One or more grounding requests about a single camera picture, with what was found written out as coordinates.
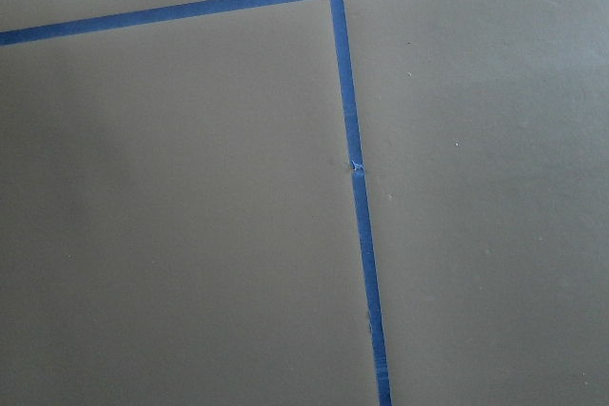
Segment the long blue tape strip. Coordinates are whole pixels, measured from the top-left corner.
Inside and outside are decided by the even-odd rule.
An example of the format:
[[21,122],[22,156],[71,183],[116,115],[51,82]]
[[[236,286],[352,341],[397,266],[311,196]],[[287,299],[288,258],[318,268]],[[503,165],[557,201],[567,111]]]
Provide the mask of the long blue tape strip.
[[383,330],[383,311],[378,284],[374,240],[369,214],[359,113],[351,62],[344,0],[329,0],[337,69],[341,88],[344,127],[351,174],[355,215],[363,266],[364,291],[370,330],[374,372],[379,403],[392,404],[389,369]]

